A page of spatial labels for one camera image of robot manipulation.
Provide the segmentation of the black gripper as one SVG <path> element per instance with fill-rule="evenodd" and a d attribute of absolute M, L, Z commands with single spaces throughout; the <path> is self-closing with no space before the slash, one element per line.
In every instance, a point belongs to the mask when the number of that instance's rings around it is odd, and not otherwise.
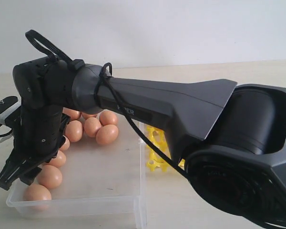
<path fill-rule="evenodd" d="M 70 121 L 62 110 L 61 106 L 20 107 L 19 116 L 11 123 L 13 150 L 0 172 L 0 188 L 9 190 L 17 179 L 31 185 L 41 172 L 39 166 L 56 157 L 65 143 L 63 132 Z"/>

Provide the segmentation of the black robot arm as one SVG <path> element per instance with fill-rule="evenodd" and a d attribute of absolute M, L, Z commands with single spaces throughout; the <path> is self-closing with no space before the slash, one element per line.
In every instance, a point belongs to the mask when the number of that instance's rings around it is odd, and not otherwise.
<path fill-rule="evenodd" d="M 31 184 L 40 164 L 56 156 L 70 108 L 103 109 L 161 129 L 167 162 L 213 207 L 266 229 L 286 227 L 286 88 L 237 85 L 219 79 L 168 83 L 112 77 L 104 66 L 43 57 L 16 65 L 20 106 L 0 102 L 0 124 L 14 148 L 0 172 L 0 188 Z"/>

